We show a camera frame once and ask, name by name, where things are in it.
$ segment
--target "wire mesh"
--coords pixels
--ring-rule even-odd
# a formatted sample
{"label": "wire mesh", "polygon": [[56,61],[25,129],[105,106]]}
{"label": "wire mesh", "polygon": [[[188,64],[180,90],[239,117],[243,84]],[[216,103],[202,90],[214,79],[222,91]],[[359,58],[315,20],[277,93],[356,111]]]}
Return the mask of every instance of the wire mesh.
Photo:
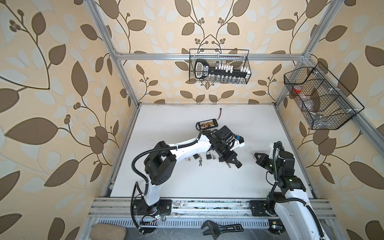
{"label": "wire mesh", "polygon": [[210,83],[247,84],[252,75],[248,53],[249,50],[237,49],[221,49],[221,52],[217,49],[190,49],[189,79]]}
{"label": "wire mesh", "polygon": [[352,107],[343,98],[340,88],[334,88],[327,81],[323,69],[325,67],[319,67],[319,64],[314,68],[298,68],[284,74],[284,84],[312,130],[336,130],[363,110],[364,106],[349,92],[362,109]]}

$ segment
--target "wallpaper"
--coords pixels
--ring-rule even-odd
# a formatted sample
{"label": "wallpaper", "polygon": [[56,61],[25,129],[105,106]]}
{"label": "wallpaper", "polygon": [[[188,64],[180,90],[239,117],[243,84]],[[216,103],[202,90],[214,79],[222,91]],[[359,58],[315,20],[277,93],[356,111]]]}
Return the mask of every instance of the wallpaper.
{"label": "wallpaper", "polygon": [[0,51],[0,239],[73,240],[133,107],[79,1],[0,0]]}
{"label": "wallpaper", "polygon": [[302,53],[327,0],[96,0],[123,53]]}
{"label": "wallpaper", "polygon": [[189,79],[185,61],[123,62],[137,99],[143,103],[273,103],[292,61],[250,61],[248,84],[220,84]]}
{"label": "wallpaper", "polygon": [[[313,58],[339,77],[366,107],[361,114],[384,133],[384,2],[344,3]],[[384,239],[383,156],[352,121],[336,131],[309,130],[289,96],[280,111],[320,197],[330,200],[345,235]]]}

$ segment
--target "white table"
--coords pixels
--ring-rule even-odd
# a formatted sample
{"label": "white table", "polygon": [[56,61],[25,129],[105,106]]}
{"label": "white table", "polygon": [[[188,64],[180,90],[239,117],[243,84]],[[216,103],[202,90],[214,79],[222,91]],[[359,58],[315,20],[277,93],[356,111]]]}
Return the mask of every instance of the white table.
{"label": "white table", "polygon": [[[201,167],[199,159],[193,157],[191,161],[179,161],[172,176],[162,184],[161,197],[265,198],[271,185],[265,180],[266,170],[255,163],[253,153],[269,154],[269,144],[276,141],[281,141],[285,150],[292,152],[272,105],[141,106],[111,197],[131,197],[136,181],[144,190],[144,180],[131,169],[131,161],[135,156],[152,149],[160,141],[171,144],[197,137],[196,122],[218,118],[220,108],[222,114],[218,120],[219,128],[226,125],[234,134],[244,138],[245,146],[235,149],[237,159],[243,166],[238,169],[232,164],[229,168],[226,163],[219,162],[218,158],[207,160],[205,153],[201,153]],[[136,162],[136,168],[142,173],[145,173],[144,159],[142,157]],[[303,181],[312,198],[297,161],[295,175]],[[273,182],[271,174],[268,174],[268,180]]]}

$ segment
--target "wire basket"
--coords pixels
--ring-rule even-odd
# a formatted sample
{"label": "wire basket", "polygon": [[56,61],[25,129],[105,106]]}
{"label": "wire basket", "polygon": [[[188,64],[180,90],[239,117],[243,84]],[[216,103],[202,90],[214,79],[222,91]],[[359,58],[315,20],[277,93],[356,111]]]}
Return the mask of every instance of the wire basket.
{"label": "wire basket", "polygon": [[247,84],[252,75],[248,53],[249,50],[238,49],[190,49],[189,79],[209,83]]}
{"label": "wire basket", "polygon": [[[325,77],[337,82],[333,87]],[[284,84],[312,130],[336,130],[364,109],[361,102],[321,62],[284,74]],[[348,99],[361,107],[353,107]]]}

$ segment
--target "table surface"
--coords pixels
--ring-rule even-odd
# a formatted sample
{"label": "table surface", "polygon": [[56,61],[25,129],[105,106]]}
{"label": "table surface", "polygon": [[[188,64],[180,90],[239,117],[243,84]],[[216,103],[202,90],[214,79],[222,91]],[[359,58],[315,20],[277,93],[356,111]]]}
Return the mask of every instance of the table surface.
{"label": "table surface", "polygon": [[[141,152],[152,149],[158,142],[167,144],[197,137],[198,121],[218,118],[219,128],[226,125],[234,134],[244,138],[245,146],[234,151],[243,164],[231,168],[218,157],[207,160],[205,152],[199,159],[180,160],[172,176],[162,184],[161,197],[180,198],[265,198],[271,185],[265,180],[266,170],[255,163],[255,152],[269,154],[269,145],[281,141],[286,151],[292,152],[288,138],[272,105],[142,105],[132,136],[124,154],[111,197],[131,197],[134,183],[144,190],[145,181],[131,169],[131,161]],[[144,173],[144,157],[136,162],[136,168]],[[299,163],[295,162],[295,175],[309,191]],[[269,182],[273,176],[268,174]]]}

